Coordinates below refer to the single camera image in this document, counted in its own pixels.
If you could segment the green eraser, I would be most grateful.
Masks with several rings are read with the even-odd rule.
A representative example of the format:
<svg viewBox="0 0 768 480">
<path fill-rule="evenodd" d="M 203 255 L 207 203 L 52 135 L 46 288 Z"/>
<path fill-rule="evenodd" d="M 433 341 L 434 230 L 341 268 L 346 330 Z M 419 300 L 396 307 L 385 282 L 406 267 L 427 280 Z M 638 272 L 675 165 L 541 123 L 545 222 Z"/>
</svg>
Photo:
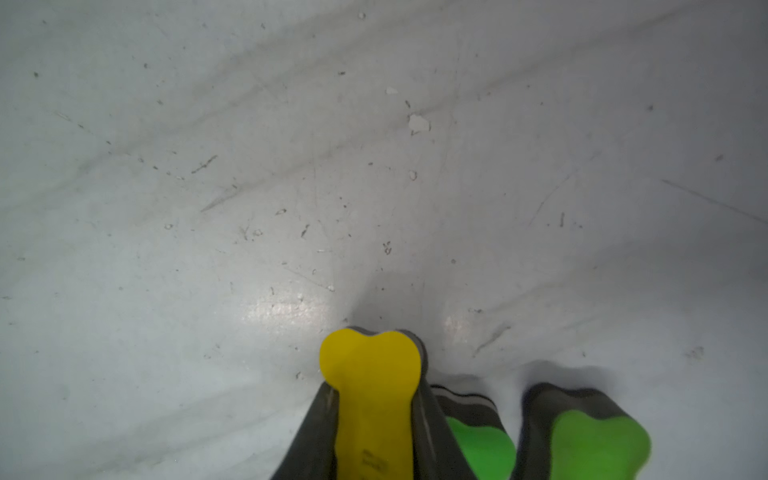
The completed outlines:
<svg viewBox="0 0 768 480">
<path fill-rule="evenodd" d="M 635 479 L 651 456 L 647 430 L 594 388 L 535 384 L 522 414 L 515 479 Z"/>
<path fill-rule="evenodd" d="M 442 385 L 433 384 L 431 390 L 475 477 L 510 479 L 517 451 L 493 401 L 481 393 L 457 393 Z"/>
</svg>

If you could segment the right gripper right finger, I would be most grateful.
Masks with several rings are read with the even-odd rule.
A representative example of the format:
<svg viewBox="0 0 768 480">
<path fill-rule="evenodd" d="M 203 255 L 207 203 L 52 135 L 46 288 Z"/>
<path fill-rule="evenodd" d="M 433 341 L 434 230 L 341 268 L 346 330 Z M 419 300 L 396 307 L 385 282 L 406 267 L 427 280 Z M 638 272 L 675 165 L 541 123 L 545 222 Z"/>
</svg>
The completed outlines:
<svg viewBox="0 0 768 480">
<path fill-rule="evenodd" d="M 428 383 L 421 379 L 411 402 L 414 478 L 475 479 Z"/>
</svg>

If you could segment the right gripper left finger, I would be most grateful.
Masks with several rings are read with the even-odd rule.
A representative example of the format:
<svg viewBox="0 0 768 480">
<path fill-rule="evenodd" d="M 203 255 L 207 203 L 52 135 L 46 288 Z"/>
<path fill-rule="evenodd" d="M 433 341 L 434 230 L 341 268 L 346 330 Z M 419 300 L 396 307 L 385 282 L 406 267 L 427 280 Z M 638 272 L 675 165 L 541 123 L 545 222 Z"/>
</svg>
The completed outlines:
<svg viewBox="0 0 768 480">
<path fill-rule="evenodd" d="M 323 382 L 272 479 L 335 479 L 338 420 L 339 393 Z"/>
</svg>

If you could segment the yellow eraser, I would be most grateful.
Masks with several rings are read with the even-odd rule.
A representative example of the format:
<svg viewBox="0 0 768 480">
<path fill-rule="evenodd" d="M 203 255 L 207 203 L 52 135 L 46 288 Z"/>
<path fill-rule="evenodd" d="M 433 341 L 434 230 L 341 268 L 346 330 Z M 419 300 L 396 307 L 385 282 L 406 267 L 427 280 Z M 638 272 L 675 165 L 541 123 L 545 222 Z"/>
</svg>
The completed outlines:
<svg viewBox="0 0 768 480">
<path fill-rule="evenodd" d="M 411 403 L 422 378 L 417 343 L 399 331 L 345 328 L 324 339 L 319 367 L 339 394 L 336 477 L 412 479 Z"/>
</svg>

